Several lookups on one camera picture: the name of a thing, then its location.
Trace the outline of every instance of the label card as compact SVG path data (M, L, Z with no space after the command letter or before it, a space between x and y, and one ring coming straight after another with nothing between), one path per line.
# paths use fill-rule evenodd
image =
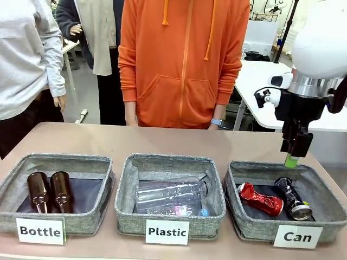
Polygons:
M65 224L63 220L17 218L20 242L64 245Z
M187 245L189 221L152 220L146 222L146 243Z
M322 230L322 227L315 226L280 225L273 246L314 249Z

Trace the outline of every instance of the white table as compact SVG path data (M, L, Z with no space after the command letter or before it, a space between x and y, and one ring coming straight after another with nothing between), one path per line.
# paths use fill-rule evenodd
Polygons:
M281 143L281 135L275 133L41 123L0 162L0 183L13 166L30 153L111 157L116 183L104 221L94 237L72 236L65 246L53 246L19 243L15 234L0 233L0 259L346 260L347 228L341 230L335 242L318 245L315 250L281 249L272 247L271 243L239 239L230 213L222 221L216 240L190 240L189 246L150 245L144 243L143 237L117 232L114 200L124 161L130 154L181 154L212 158L222 179L228 162L232 160L283 163L286 154L279 152ZM347 197L311 154L302 158L301 163L313 167L342 205L347 207Z
M68 40L65 40L65 42L67 43L67 45L65 47L63 47L62 52L64 55L64 62L66 64L67 75L68 75L69 81L70 81L70 87L71 87L71 90L74 91L75 90L75 83L74 83L74 79L72 77L70 61L69 61L69 56L68 56L67 52L72 50L73 48L75 48L78 44L80 44L80 42L79 41L72 42L72 41L68 41Z
M235 131L240 129L246 105L262 127L276 130L282 129L283 121L276 119L273 104L265 103L264 108L259 108L254 97L254 92L260 88L269 86L267 83L269 77L290 71L291 68L283 63L242 61L242 69L235 85L235 88L242 97L234 125ZM322 117L317 121L312 121L309 129L311 131L347 132L347 108L344 107L338 114L331 114L325 107Z

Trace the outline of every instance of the brown glass bottle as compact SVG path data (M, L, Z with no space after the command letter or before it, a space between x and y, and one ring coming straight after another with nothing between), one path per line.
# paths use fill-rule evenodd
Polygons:
M60 213L73 213L74 196L67 172L56 172L50 177L54 205Z
M31 207L38 213L51 213L48 178L43 172L34 172L27 178Z

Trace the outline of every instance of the bottle label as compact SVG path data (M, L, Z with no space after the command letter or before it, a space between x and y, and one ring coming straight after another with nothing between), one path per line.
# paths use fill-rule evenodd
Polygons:
M20 242L64 245L65 223L63 220L17 218Z
M187 216L187 206L174 206L176 216Z
M146 221L146 243L187 245L189 221L153 220Z

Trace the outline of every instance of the hand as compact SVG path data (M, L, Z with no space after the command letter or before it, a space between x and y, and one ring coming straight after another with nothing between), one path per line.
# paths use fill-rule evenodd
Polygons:
M138 123L136 122L136 120L131 120L131 121L126 120L126 125L127 126L139 126Z
M212 123L210 125L210 127L208 128L208 130L218 130L219 129L219 126L218 125L215 125L214 123Z
M66 96L57 96L53 98L55 107L60 107L60 112L63 113L65 109Z
M72 36L76 36L76 34L80 34L81 32L83 32L81 24L74 25L70 29L70 34Z

